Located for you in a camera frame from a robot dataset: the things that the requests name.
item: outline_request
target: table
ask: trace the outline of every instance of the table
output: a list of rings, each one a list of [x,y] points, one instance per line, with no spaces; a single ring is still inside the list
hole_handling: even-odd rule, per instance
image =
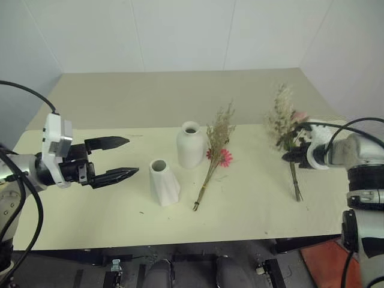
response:
[[[219,167],[199,210],[193,212],[208,170],[204,162],[193,170],[177,163],[179,128],[74,130],[74,143],[101,136],[122,136],[130,143],[109,151],[94,151],[96,173],[117,167],[139,167],[132,178],[93,190],[73,184],[40,193],[44,224],[35,250],[121,247],[188,242],[231,241],[330,235],[341,230],[347,208],[347,176],[343,169],[298,170],[303,202],[296,202],[289,165],[274,151],[260,124],[238,125],[228,144],[234,161]],[[26,131],[15,151],[40,151],[41,130]],[[180,202],[160,207],[151,198],[148,165],[168,161],[182,187]],[[37,222],[31,197],[26,201],[14,237],[16,250],[29,243]]]

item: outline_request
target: red flower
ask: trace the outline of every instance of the red flower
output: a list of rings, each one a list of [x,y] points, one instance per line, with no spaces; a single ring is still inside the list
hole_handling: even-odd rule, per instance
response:
[[[212,158],[212,156],[211,156],[211,149],[209,149],[206,152],[206,156],[207,156],[208,159]],[[232,154],[229,153],[229,151],[227,149],[222,149],[221,150],[220,166],[228,167],[232,160],[233,160]]]

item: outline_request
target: gray floor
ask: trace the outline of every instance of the gray floor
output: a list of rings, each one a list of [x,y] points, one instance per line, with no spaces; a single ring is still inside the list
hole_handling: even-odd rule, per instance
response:
[[[146,265],[148,270],[158,259],[171,259],[172,255],[180,256],[196,254],[208,257],[210,254],[229,255],[247,272],[255,288],[272,287],[269,278],[257,275],[255,267],[266,259],[277,258],[286,287],[315,287],[299,252],[273,256],[269,252],[271,242],[234,241],[201,244],[175,244],[145,247],[126,247],[106,250],[107,254],[132,254],[135,259],[123,262],[124,288],[140,288],[137,286],[139,266]],[[175,288],[212,288],[215,287],[215,275],[210,261],[177,261],[174,262],[176,282]],[[102,288],[106,267],[95,267],[67,260],[31,255],[15,274],[16,283],[21,288]]]

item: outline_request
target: white ceramic vase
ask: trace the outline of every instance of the white ceramic vase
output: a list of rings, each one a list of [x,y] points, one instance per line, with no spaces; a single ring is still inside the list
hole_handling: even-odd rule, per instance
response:
[[[150,163],[149,180],[151,194],[160,206],[179,202],[180,184],[164,160],[157,159]]]
[[[207,140],[196,122],[188,121],[177,135],[179,164],[187,169],[195,168],[201,163],[206,153]]]

